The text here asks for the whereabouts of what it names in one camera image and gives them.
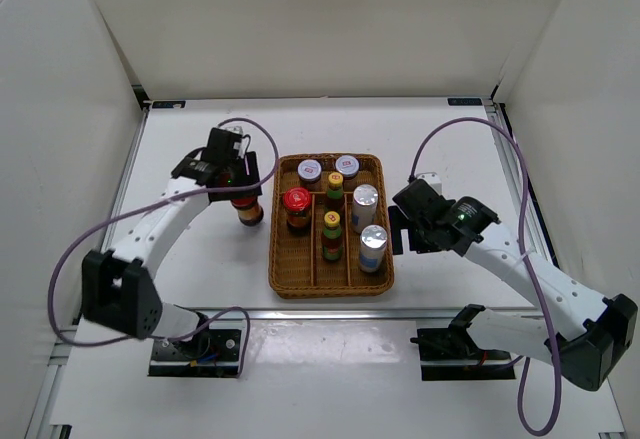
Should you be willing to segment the red lid sauce jar front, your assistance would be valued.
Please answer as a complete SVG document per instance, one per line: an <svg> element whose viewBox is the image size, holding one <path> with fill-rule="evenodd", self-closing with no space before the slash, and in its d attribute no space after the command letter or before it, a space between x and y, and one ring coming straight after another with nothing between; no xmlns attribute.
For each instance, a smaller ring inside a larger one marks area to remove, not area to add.
<svg viewBox="0 0 640 439"><path fill-rule="evenodd" d="M256 196L233 199L231 204L237 212L239 221L243 225L254 227L263 220L263 208Z"/></svg>

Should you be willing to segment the red lid sauce jar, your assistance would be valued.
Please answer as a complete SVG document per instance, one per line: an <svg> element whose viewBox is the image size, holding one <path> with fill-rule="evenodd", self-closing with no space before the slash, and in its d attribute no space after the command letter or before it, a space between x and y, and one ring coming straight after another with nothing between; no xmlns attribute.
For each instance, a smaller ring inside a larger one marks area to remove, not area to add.
<svg viewBox="0 0 640 439"><path fill-rule="evenodd" d="M263 208L256 196L233 199L231 204L237 212L239 221L243 225L254 227L263 220Z"/></svg>
<svg viewBox="0 0 640 439"><path fill-rule="evenodd" d="M312 198L310 192L301 186L292 187L284 193L282 202L289 230L296 234L306 233L311 222Z"/></svg>

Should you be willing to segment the silver top white can front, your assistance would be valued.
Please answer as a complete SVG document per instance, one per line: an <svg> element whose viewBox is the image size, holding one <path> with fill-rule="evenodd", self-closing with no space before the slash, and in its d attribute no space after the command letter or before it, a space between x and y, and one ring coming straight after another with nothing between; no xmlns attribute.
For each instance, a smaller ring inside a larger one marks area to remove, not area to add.
<svg viewBox="0 0 640 439"><path fill-rule="evenodd" d="M367 273L380 269L388 244L386 229L380 225L369 225L360 234L359 268Z"/></svg>

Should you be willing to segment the silver white can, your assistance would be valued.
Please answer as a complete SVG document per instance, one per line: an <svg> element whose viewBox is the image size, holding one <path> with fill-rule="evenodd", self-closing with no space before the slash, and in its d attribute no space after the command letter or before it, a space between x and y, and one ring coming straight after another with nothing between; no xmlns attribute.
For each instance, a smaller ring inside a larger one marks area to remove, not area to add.
<svg viewBox="0 0 640 439"><path fill-rule="evenodd" d="M359 268L367 273L380 269L388 244L386 229L380 225L369 225L360 234Z"/></svg>
<svg viewBox="0 0 640 439"><path fill-rule="evenodd" d="M351 226L357 234L374 223L378 199L377 189L370 184L362 184L353 191Z"/></svg>

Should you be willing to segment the purple lid dark jar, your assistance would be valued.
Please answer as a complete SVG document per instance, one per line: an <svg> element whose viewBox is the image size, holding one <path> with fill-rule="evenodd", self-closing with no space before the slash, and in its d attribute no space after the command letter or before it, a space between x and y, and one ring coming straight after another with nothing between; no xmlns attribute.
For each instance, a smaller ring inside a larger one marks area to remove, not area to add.
<svg viewBox="0 0 640 439"><path fill-rule="evenodd" d="M311 192L321 190L322 165L315 159L302 160L297 168L300 185Z"/></svg>
<svg viewBox="0 0 640 439"><path fill-rule="evenodd" d="M335 160L335 170L343 176L343 184L353 184L359 171L359 160L353 155L341 155Z"/></svg>

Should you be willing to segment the yellow cap sauce bottle front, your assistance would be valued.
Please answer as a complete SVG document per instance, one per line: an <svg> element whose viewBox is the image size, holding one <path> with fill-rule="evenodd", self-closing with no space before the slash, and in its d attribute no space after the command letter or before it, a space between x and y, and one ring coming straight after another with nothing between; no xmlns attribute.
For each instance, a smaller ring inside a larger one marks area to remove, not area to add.
<svg viewBox="0 0 640 439"><path fill-rule="evenodd" d="M322 256L326 261L338 261L343 254L341 217L336 211L328 211L323 218L321 234Z"/></svg>

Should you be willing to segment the yellow cap sauce bottle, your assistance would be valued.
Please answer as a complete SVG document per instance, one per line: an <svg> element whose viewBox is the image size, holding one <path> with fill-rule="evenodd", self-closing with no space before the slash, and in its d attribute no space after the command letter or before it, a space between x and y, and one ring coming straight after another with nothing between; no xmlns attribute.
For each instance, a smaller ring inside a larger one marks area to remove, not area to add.
<svg viewBox="0 0 640 439"><path fill-rule="evenodd" d="M328 211L323 218L321 234L322 256L326 261L338 261L343 254L341 217L336 211Z"/></svg>
<svg viewBox="0 0 640 439"><path fill-rule="evenodd" d="M344 214L344 177L341 173L333 171L327 176L327 189L325 192L324 207L326 212Z"/></svg>

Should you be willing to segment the purple lid dark jar front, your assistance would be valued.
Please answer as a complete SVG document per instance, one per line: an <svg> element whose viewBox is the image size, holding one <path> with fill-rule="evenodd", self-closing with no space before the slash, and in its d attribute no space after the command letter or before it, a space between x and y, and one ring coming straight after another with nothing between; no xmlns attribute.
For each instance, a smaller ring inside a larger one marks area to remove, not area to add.
<svg viewBox="0 0 640 439"><path fill-rule="evenodd" d="M353 184L359 171L359 160L353 155L341 155L335 160L335 170L343 176L343 184Z"/></svg>

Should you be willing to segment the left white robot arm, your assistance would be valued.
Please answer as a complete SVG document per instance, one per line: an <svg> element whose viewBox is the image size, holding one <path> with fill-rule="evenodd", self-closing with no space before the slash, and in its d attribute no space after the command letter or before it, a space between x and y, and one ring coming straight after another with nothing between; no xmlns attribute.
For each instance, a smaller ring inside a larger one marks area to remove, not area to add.
<svg viewBox="0 0 640 439"><path fill-rule="evenodd" d="M207 144L173 169L159 208L141 215L125 237L82 262L83 316L136 339L174 339L188 359L206 354L210 336L203 314L163 302L154 284L165 256L191 222L210 204L229 202L239 221L258 225L257 156L239 126L212 128Z"/></svg>

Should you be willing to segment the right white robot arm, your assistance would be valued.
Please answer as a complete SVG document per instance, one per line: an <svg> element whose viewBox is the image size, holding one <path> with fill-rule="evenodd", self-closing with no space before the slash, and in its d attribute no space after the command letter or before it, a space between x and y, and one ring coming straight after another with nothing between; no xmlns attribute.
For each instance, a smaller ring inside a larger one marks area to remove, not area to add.
<svg viewBox="0 0 640 439"><path fill-rule="evenodd" d="M624 294L607 298L528 252L498 215L479 200L446 199L423 179L398 192L389 207L392 251L401 233L418 253L453 251L490 272L543 314L535 320L469 304L450 322L452 352L470 359L504 350L558 367L573 385L598 390L631 346L637 304Z"/></svg>

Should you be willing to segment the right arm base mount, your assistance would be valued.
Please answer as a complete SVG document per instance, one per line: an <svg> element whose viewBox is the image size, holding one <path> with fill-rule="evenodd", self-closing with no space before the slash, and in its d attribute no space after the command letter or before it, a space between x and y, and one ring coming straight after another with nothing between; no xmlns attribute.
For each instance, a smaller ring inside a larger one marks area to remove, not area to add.
<svg viewBox="0 0 640 439"><path fill-rule="evenodd" d="M419 328L410 343L418 348L425 382L514 380L516 359L509 352L481 349L467 329L486 308L470 304L447 327Z"/></svg>

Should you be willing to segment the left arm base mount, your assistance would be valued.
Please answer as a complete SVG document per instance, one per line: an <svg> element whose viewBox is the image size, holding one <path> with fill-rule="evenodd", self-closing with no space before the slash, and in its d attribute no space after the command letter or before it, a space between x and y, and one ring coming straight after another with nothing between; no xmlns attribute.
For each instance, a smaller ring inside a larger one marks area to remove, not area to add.
<svg viewBox="0 0 640 439"><path fill-rule="evenodd" d="M238 378L244 356L246 326L216 325L188 342L155 340L147 376L152 378Z"/></svg>

